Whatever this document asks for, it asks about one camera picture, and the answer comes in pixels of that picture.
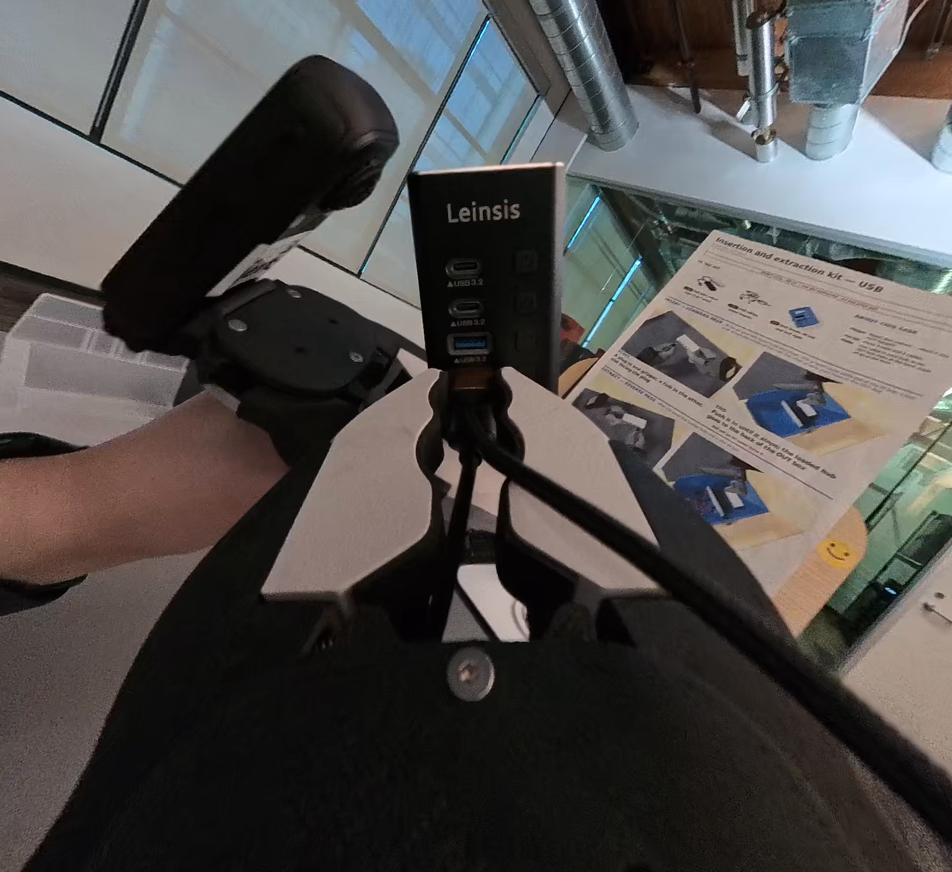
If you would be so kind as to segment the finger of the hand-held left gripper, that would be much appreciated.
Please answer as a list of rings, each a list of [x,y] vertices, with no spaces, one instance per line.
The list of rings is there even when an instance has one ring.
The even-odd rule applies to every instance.
[[[436,470],[435,478],[442,494],[441,505],[446,529],[449,529],[461,474],[462,466],[458,452],[445,451],[443,461]],[[499,500],[504,482],[505,479],[500,473],[496,472],[486,463],[480,463],[475,475],[470,500],[470,513],[468,515],[469,531],[495,531]]]

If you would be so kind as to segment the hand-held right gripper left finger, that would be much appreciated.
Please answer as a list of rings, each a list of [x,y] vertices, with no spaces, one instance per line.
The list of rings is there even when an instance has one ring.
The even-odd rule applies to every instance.
[[[334,438],[261,589],[343,616],[387,613],[407,640],[439,640],[450,606],[441,413],[446,376],[429,368]]]

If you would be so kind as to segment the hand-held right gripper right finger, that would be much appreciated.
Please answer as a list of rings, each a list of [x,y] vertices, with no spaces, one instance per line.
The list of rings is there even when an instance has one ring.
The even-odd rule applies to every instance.
[[[605,434],[578,409],[513,368],[498,374],[499,438],[533,471],[619,521],[649,546],[656,539]],[[596,618],[606,600],[666,598],[642,570],[511,480],[497,516],[497,575],[527,609],[539,640],[565,604]]]

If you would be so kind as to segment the orange-tipped black cable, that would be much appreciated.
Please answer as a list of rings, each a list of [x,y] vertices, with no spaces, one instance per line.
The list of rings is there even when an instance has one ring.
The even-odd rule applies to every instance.
[[[648,507],[648,522],[657,539],[645,541],[622,521],[554,482],[506,451],[497,433],[486,425],[496,419],[493,398],[500,375],[470,367],[449,374],[453,416],[470,449],[476,450],[514,485],[526,490],[547,509],[558,513],[616,556],[641,569],[673,599],[728,641],[833,737],[846,746],[924,824],[947,843],[951,832],[950,777],[932,759],[889,725],[839,680],[803,654],[788,634],[779,632],[739,596],[708,580],[684,560],[696,553],[729,549],[711,526],[672,490],[671,502],[652,500],[665,486],[652,473],[641,477],[635,491]]]

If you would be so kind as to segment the black hub silver rim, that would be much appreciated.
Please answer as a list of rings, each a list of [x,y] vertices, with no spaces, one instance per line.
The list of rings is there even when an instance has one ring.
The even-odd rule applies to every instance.
[[[512,367],[556,392],[565,164],[412,172],[407,189],[428,365]]]

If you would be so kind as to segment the clear plastic bin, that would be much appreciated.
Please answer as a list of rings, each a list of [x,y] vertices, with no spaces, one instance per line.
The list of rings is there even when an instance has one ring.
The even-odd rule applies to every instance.
[[[168,409],[187,366],[181,357],[130,350],[105,331],[102,307],[44,293],[3,335],[2,402],[52,394]]]

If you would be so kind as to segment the person's left hand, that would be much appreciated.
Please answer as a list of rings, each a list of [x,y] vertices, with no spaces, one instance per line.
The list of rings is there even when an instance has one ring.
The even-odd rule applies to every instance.
[[[68,576],[208,549],[289,466],[209,395],[67,458]]]

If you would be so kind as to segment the white stand base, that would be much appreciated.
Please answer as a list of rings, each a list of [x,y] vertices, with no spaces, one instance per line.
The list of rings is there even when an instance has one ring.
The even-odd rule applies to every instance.
[[[501,641],[528,641],[528,609],[502,584],[492,563],[470,563],[457,573],[458,592],[482,630]]]

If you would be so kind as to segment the frosted glass window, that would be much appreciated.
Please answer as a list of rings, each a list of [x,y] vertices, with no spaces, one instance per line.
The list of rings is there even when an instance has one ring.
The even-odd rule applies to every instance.
[[[500,164],[537,84],[483,0],[2,0],[2,261],[96,287],[292,64],[323,55],[400,136],[304,250],[411,306],[411,170]]]

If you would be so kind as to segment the printed instruction sheet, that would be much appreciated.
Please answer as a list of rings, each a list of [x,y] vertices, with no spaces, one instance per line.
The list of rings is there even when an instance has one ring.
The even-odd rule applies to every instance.
[[[571,395],[770,593],[950,389],[950,297],[719,231]]]

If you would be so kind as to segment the black wrist band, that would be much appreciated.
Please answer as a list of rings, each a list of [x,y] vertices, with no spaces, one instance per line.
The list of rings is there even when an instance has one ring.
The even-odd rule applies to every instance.
[[[71,454],[82,449],[63,440],[30,432],[9,432],[1,435],[1,461],[50,458]],[[1,580],[1,616],[9,616],[52,604],[74,587],[83,583],[87,575],[50,584],[20,580]]]

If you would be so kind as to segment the black metal shelf rack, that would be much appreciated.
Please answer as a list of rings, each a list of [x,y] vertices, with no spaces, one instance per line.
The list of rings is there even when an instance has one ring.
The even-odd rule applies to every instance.
[[[855,592],[841,613],[850,642],[861,640],[890,611],[950,541],[950,477],[946,429],[874,508]]]

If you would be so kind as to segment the silver pipe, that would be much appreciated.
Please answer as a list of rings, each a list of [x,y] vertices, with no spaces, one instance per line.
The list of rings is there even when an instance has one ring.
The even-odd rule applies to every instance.
[[[738,74],[747,80],[746,115],[753,122],[751,139],[756,160],[769,164],[777,156],[776,74],[777,12],[755,8],[755,0],[731,0],[735,62]]]

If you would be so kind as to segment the silver ceiling duct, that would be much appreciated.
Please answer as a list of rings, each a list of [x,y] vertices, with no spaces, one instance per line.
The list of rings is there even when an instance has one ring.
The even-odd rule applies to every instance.
[[[606,152],[622,149],[639,123],[596,0],[527,0],[565,79]]]

